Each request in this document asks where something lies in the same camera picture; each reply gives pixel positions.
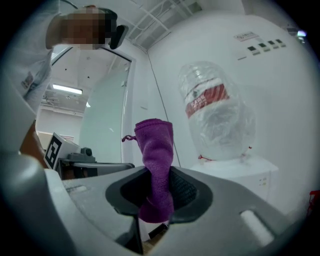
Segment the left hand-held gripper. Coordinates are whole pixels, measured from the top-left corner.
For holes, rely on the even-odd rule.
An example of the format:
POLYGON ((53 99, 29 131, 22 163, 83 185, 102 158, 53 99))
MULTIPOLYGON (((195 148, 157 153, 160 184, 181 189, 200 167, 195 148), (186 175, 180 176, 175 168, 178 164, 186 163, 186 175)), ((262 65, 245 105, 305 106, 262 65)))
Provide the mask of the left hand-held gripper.
POLYGON ((43 160, 62 180, 108 175, 135 167, 132 163, 98 163, 90 148, 81 147, 55 132, 43 160))

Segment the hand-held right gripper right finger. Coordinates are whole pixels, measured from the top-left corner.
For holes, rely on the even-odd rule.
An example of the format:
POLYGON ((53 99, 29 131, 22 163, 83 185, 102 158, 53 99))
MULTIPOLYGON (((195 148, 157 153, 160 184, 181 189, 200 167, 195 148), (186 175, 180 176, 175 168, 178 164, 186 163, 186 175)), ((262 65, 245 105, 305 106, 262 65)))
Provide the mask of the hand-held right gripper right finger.
POLYGON ((273 206, 246 187, 172 167, 174 213, 155 246, 156 256, 278 256, 297 234, 273 206))

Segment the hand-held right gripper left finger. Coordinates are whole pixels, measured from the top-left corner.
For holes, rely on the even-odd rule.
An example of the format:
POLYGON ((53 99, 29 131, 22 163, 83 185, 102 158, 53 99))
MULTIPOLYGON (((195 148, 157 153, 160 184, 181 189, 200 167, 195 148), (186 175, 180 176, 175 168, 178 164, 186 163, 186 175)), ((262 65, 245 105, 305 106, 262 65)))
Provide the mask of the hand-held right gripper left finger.
POLYGON ((138 220, 106 199, 112 175, 62 180, 32 157, 0 156, 0 225, 24 256, 139 256, 138 220))

